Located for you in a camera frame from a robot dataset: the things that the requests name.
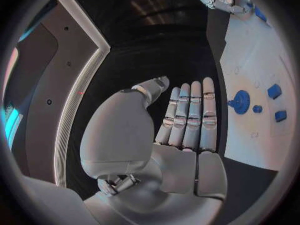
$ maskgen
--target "blue light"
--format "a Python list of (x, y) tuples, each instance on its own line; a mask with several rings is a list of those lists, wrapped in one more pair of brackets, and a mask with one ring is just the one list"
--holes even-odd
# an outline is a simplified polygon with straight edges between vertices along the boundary
[(6, 124), (5, 124), (5, 135), (6, 138), (9, 139), (10, 133), (12, 131), (13, 125), (18, 117), (19, 113), (16, 109), (12, 110)]

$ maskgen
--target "white panel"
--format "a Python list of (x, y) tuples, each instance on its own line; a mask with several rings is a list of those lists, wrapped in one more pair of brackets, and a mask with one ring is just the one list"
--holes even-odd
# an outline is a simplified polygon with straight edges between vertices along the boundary
[[(247, 113), (239, 115), (228, 107), (225, 157), (278, 171), (296, 121), (295, 78), (284, 46), (274, 29), (254, 14), (243, 19), (231, 15), (225, 40), (220, 63), (227, 100), (233, 100), (239, 90), (250, 95)], [(275, 83), (282, 94), (272, 99), (267, 90)], [(254, 113), (254, 105), (261, 105), (262, 113)], [(287, 119), (276, 122), (279, 110), (286, 110)]]

